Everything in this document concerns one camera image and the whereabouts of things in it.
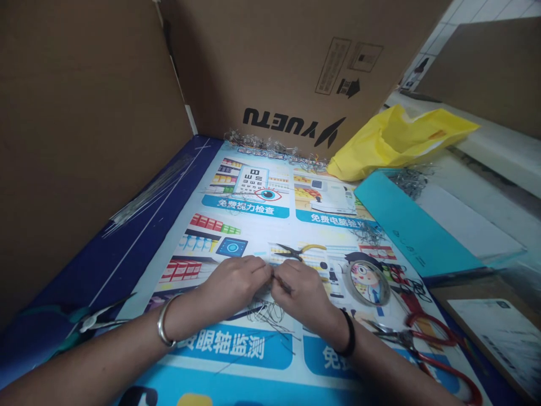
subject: teal folder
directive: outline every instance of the teal folder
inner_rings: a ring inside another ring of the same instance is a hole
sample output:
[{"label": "teal folder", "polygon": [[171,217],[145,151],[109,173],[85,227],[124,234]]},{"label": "teal folder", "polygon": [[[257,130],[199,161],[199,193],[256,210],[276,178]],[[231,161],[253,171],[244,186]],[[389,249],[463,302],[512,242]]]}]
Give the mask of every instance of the teal folder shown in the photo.
[{"label": "teal folder", "polygon": [[381,171],[366,178],[355,195],[420,276],[484,266]]}]

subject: yellow plastic bag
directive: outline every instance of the yellow plastic bag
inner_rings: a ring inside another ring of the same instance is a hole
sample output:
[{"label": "yellow plastic bag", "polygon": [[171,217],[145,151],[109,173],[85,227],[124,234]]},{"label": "yellow plastic bag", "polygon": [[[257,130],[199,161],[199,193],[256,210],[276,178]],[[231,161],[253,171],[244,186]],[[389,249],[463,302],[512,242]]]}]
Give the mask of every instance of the yellow plastic bag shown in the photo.
[{"label": "yellow plastic bag", "polygon": [[395,105],[366,123],[332,157],[327,172],[349,182],[364,179],[380,167],[403,167],[478,128],[443,109],[410,119],[404,107]]}]

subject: yuetu logo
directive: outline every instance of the yuetu logo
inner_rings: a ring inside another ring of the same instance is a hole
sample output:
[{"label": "yuetu logo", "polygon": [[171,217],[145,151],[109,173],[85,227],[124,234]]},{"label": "yuetu logo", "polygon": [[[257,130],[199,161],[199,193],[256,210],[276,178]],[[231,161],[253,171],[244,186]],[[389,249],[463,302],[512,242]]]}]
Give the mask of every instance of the yuetu logo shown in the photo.
[{"label": "yuetu logo", "polygon": [[[300,136],[309,136],[310,138],[316,137],[316,127],[318,125],[317,121],[312,121],[312,124],[310,124],[303,131],[304,120],[302,118],[289,117],[285,114],[275,113],[272,118],[272,124],[269,124],[270,117],[271,113],[265,111],[263,112],[261,120],[259,120],[259,111],[248,107],[246,110],[244,110],[244,119],[242,120],[242,122],[244,124],[251,124],[256,127],[262,127],[276,131],[285,131],[286,133],[290,133],[291,131],[293,131],[293,134],[295,135],[300,134]],[[345,117],[332,123],[329,127],[323,129],[323,131],[321,131],[321,134],[317,138],[314,147],[317,147],[318,145],[325,142],[325,140],[328,140],[327,148],[329,148],[336,139],[336,136],[338,135],[338,127],[344,122],[344,120]]]}]

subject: silver bangle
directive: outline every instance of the silver bangle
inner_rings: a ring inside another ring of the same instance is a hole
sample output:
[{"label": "silver bangle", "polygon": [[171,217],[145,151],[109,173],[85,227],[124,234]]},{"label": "silver bangle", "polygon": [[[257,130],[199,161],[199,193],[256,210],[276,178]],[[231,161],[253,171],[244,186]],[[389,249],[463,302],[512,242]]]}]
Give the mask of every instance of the silver bangle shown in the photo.
[{"label": "silver bangle", "polygon": [[169,348],[173,348],[174,346],[176,346],[176,341],[174,340],[169,340],[166,336],[165,336],[165,331],[163,330],[163,320],[165,319],[165,313],[167,312],[167,308],[169,307],[169,305],[171,304],[171,302],[176,299],[178,297],[177,296],[173,296],[171,299],[169,299],[162,307],[162,310],[159,312],[159,319],[158,319],[158,335],[159,337],[162,339],[162,342]]}]

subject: printed poster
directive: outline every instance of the printed poster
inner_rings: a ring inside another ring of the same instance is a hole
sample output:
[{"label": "printed poster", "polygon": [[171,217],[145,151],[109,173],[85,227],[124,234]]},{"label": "printed poster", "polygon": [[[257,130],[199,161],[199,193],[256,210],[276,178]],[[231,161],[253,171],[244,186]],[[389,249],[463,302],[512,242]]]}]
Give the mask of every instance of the printed poster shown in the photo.
[{"label": "printed poster", "polygon": [[[361,323],[377,320],[402,329],[413,311],[441,317],[428,292],[414,292],[412,283],[420,283],[420,278],[389,239],[379,246],[359,241],[356,232],[363,222],[377,223],[356,199],[355,188],[324,171],[310,173],[287,156],[225,143],[134,289],[138,294],[119,317],[137,317],[196,289],[227,258],[256,255],[279,266],[285,257],[279,255],[284,249],[278,244],[325,247],[301,257],[319,272],[332,303]],[[349,264],[359,253],[378,261],[390,284],[391,300],[383,307],[361,303],[346,283]],[[430,324],[416,328],[434,334]],[[416,345],[443,363],[458,364],[462,371],[470,368],[456,349],[422,341]],[[393,348],[410,358],[403,348]],[[452,393],[467,396],[464,383],[443,371],[432,372]],[[362,382],[346,360],[273,304],[268,287],[230,319],[179,343],[133,388],[130,399],[156,396],[158,404],[181,404],[186,396],[213,405],[294,399],[302,404],[311,400],[330,405],[337,399],[359,404],[362,399]]]}]

